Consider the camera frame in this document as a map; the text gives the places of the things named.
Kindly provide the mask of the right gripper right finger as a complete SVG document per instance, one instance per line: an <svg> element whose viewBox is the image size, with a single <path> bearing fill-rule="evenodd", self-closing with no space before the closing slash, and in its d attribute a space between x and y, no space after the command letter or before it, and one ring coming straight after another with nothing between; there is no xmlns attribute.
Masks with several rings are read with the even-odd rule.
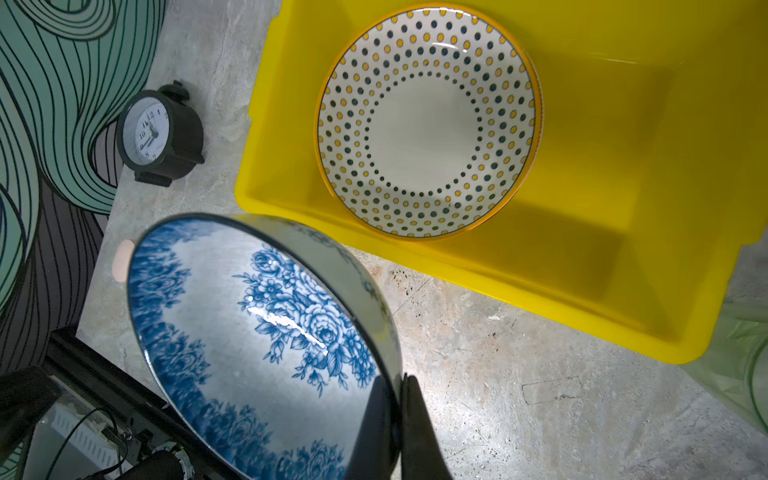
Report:
<svg viewBox="0 0 768 480"><path fill-rule="evenodd" d="M404 376L401 400L402 479L452 480L415 376Z"/></svg>

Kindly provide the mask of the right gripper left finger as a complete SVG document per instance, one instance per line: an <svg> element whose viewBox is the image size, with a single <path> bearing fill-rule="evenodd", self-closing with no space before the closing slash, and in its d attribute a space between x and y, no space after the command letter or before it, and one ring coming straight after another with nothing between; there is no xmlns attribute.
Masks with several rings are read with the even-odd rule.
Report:
<svg viewBox="0 0 768 480"><path fill-rule="evenodd" d="M381 375L371 387L345 479L390 479L399 456L398 403Z"/></svg>

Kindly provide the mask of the blue floral bowl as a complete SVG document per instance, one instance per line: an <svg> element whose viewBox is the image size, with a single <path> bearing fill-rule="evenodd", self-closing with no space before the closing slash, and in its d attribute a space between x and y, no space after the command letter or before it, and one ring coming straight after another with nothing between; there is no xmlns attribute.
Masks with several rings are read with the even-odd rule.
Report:
<svg viewBox="0 0 768 480"><path fill-rule="evenodd" d="M345 479L377 376L400 407L402 354L382 293L309 226L167 218L137 242L127 296L163 394L248 479Z"/></svg>

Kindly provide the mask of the yellow rimmed dotted plate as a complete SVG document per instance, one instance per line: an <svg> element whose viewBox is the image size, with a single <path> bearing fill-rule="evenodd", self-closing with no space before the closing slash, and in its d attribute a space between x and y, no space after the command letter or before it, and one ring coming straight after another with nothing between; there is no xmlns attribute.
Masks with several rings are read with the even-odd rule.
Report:
<svg viewBox="0 0 768 480"><path fill-rule="evenodd" d="M530 56L452 6L397 12L340 55L317 107L324 181L364 225L404 239L456 235L515 196L543 129Z"/></svg>

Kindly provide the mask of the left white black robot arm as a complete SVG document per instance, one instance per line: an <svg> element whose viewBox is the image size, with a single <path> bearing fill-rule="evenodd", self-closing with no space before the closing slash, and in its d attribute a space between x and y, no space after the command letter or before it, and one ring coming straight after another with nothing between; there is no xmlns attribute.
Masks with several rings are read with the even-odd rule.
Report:
<svg viewBox="0 0 768 480"><path fill-rule="evenodd" d="M3 479L193 479L182 446L142 445L108 406L93 406L39 367L1 378Z"/></svg>

